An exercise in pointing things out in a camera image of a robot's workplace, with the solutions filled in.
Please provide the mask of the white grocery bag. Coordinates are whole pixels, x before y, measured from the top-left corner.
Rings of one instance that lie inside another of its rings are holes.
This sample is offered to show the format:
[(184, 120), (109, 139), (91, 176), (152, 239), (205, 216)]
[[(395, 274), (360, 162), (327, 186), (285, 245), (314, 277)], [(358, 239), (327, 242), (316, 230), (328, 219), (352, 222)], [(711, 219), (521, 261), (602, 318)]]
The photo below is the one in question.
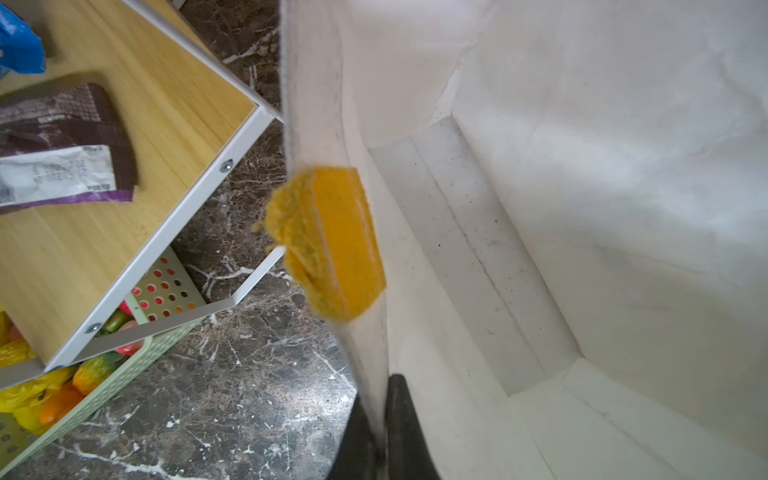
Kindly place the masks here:
[(763, 1), (285, 1), (289, 169), (386, 272), (335, 334), (440, 479), (767, 475)]

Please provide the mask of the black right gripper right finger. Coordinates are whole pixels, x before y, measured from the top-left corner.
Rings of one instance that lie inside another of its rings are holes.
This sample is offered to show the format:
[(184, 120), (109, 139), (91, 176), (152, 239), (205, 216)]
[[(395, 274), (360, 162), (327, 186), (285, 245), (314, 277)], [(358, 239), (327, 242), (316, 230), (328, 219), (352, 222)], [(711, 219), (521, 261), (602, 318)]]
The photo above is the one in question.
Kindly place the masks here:
[(402, 374), (389, 377), (385, 418), (388, 478), (440, 480)]

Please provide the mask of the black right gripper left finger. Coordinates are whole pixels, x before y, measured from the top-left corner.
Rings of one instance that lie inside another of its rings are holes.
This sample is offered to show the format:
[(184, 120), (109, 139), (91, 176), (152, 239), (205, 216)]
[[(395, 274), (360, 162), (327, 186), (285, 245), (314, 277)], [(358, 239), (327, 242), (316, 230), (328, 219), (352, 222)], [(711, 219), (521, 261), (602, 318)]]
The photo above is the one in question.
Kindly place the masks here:
[(369, 421), (355, 397), (346, 428), (327, 480), (375, 480), (380, 473), (380, 451), (375, 443)]

